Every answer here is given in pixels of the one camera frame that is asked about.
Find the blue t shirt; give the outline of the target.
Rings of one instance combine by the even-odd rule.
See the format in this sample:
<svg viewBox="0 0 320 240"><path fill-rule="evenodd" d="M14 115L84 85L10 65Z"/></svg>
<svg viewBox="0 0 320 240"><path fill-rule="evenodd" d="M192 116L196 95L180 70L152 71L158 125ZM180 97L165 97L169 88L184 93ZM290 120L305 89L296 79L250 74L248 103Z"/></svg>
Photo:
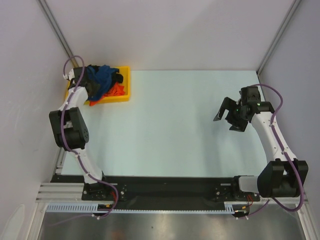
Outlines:
<svg viewBox="0 0 320 240"><path fill-rule="evenodd" d="M117 81L116 74L120 73L118 68L109 65L88 65L86 70L88 78L99 85L96 93L88 97L89 101L94 102L100 100L114 86Z"/></svg>

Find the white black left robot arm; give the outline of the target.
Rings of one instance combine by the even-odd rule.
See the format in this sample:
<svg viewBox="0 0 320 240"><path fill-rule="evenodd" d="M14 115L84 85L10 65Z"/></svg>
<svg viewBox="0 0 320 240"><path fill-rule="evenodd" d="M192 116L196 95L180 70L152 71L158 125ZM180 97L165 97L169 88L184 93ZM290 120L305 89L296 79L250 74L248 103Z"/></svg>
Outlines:
<svg viewBox="0 0 320 240"><path fill-rule="evenodd" d="M90 159L86 150L89 130L81 114L80 106L96 94L100 84L95 79L96 66L73 68L65 77L70 81L62 106L49 113L49 120L58 147L69 152L78 164L86 185L92 185L93 194L100 200L110 196L111 188L104 184L103 171Z"/></svg>

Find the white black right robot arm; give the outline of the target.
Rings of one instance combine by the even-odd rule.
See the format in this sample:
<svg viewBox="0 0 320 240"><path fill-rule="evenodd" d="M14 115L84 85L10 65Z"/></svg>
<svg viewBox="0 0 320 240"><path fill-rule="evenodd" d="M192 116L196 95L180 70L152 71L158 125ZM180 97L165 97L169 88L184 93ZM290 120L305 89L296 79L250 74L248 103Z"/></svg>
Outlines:
<svg viewBox="0 0 320 240"><path fill-rule="evenodd" d="M237 201L242 201L249 192L263 198L303 198L309 167L287 145L273 116L272 104L258 100L243 103L225 97L214 121L220 121L225 111L231 131L244 132L248 124L253 126L267 159L258 176L239 176L238 183L230 188L231 196Z"/></svg>

